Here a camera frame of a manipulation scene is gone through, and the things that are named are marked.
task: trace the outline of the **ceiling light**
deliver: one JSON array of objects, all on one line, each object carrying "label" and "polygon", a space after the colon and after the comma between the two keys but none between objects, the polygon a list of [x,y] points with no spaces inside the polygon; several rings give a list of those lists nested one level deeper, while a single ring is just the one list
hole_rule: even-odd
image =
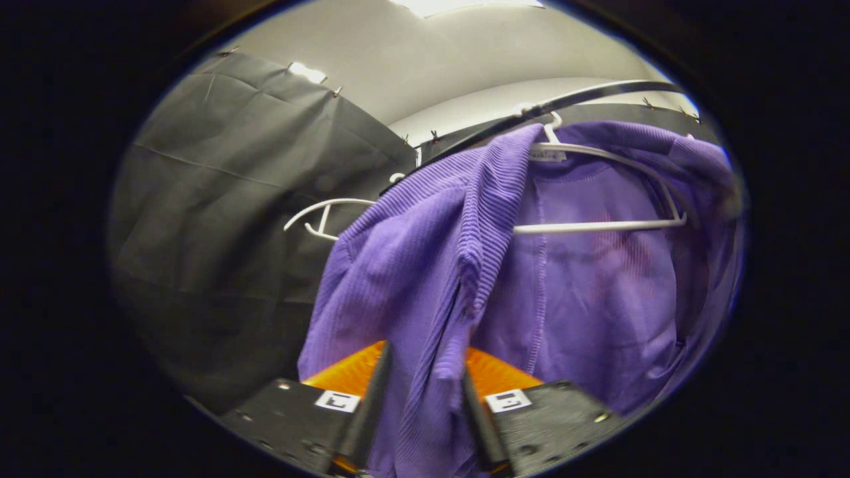
[{"label": "ceiling light", "polygon": [[390,2],[407,7],[411,12],[422,18],[476,5],[528,5],[545,8],[542,3],[536,0],[390,0]]},{"label": "ceiling light", "polygon": [[318,70],[311,70],[297,61],[290,63],[287,68],[296,75],[307,77],[307,79],[313,83],[322,83],[327,79],[327,75],[325,75],[325,73]]}]

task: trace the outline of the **ribbed knit fabric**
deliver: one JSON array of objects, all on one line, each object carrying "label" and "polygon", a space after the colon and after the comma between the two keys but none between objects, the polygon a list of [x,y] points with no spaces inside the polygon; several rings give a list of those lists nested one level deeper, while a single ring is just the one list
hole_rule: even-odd
[{"label": "ribbed knit fabric", "polygon": [[557,135],[651,166],[692,220],[677,230],[514,236],[516,224],[670,214],[658,185],[618,163],[572,153],[529,162],[531,144],[545,140],[540,124],[388,191],[332,249],[298,363],[307,378],[390,341],[369,459],[376,478],[475,472],[461,404],[470,344],[631,413],[684,379],[720,327],[742,252],[740,221],[718,207],[734,193],[723,151],[619,122]]}]

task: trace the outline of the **white wall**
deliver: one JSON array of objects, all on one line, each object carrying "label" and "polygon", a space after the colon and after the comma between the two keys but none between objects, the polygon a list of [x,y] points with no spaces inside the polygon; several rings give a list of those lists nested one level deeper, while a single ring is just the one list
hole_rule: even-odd
[{"label": "white wall", "polygon": [[[666,80],[660,73],[648,74],[645,78]],[[419,145],[431,139],[431,130],[437,134],[451,133],[482,122],[505,117],[513,114],[520,103],[539,103],[556,96],[567,94],[581,88],[587,88],[614,80],[606,78],[571,77],[548,78],[531,80],[520,83],[510,83],[494,88],[487,88],[475,93],[465,94],[452,100],[444,101],[426,108],[413,115],[389,125],[398,136],[409,135],[411,145]],[[652,105],[678,110],[681,106],[688,114],[697,114],[697,109],[687,97],[682,94],[667,92],[646,92],[618,94],[599,100],[588,101],[585,104],[622,103],[642,105],[643,98]]]}]

